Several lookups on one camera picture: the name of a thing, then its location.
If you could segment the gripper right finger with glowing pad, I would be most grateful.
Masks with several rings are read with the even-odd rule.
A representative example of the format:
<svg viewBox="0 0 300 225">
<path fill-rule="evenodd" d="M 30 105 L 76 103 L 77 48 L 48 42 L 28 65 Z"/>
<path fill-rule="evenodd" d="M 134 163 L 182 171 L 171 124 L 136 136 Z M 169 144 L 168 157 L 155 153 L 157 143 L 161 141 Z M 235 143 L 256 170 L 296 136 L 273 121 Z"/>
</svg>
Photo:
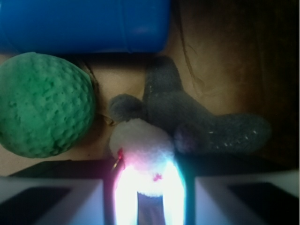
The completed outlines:
<svg viewBox="0 0 300 225">
<path fill-rule="evenodd" d="M 180 185 L 164 202 L 168 225 L 297 225 L 300 172 L 180 161 Z"/>
</svg>

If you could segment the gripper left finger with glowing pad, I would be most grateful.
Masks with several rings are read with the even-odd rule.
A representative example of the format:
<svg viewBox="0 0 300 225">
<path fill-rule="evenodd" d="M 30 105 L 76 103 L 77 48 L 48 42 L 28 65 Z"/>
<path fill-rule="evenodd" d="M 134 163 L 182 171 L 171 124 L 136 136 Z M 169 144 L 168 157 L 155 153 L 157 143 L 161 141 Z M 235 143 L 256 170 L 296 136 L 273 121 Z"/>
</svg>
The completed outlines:
<svg viewBox="0 0 300 225">
<path fill-rule="evenodd" d="M 136 207 L 117 208 L 105 179 L 1 177 L 2 225 L 136 225 Z"/>
</svg>

